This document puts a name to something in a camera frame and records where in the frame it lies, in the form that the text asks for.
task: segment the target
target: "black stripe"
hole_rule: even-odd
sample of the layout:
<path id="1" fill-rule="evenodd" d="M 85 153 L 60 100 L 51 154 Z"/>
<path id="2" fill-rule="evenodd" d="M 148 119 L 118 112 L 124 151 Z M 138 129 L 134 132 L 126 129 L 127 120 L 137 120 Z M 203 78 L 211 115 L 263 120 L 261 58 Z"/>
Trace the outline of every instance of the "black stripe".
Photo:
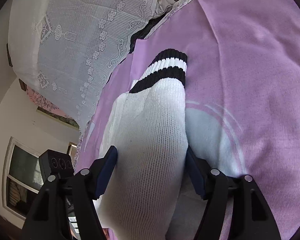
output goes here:
<path id="1" fill-rule="evenodd" d="M 185 72 L 182 68 L 177 66 L 170 66 L 168 68 L 159 69 L 151 73 L 150 75 L 146 76 L 142 80 L 139 80 L 134 87 L 130 90 L 131 94 L 138 93 L 142 90 L 152 87 L 156 82 L 163 78 L 176 78 L 183 86 L 185 85 Z"/>
<path id="2" fill-rule="evenodd" d="M 184 54 L 183 52 L 179 52 L 175 49 L 166 49 L 164 51 L 161 51 L 152 61 L 152 63 L 150 64 L 150 66 L 155 63 L 156 61 L 165 59 L 165 58 L 178 58 L 183 60 L 185 63 L 187 63 L 188 57 L 186 54 Z"/>

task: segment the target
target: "purple fabric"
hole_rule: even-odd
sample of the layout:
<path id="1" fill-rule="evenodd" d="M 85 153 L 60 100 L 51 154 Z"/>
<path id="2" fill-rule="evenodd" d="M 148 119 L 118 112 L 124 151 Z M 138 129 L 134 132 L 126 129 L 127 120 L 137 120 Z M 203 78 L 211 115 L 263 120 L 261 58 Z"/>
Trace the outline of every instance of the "purple fabric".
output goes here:
<path id="1" fill-rule="evenodd" d="M 293 0 L 192 0 L 137 40 L 102 91 L 76 169 L 98 157 L 113 101 L 167 48 L 188 56 L 186 108 L 219 122 L 232 172 L 254 177 L 282 240 L 290 239 L 300 226 L 300 10 Z"/>

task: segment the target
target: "white sock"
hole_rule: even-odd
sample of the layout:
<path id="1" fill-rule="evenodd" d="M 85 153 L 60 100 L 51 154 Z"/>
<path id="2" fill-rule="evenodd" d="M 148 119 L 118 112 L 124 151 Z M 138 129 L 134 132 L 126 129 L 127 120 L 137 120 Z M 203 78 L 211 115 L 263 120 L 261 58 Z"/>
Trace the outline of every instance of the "white sock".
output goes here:
<path id="1" fill-rule="evenodd" d="M 188 141 L 185 134 L 187 56 L 167 49 L 129 93 L 120 95 L 100 147 L 118 160 L 98 201 L 102 227 L 119 240 L 164 240 L 178 198 Z"/>

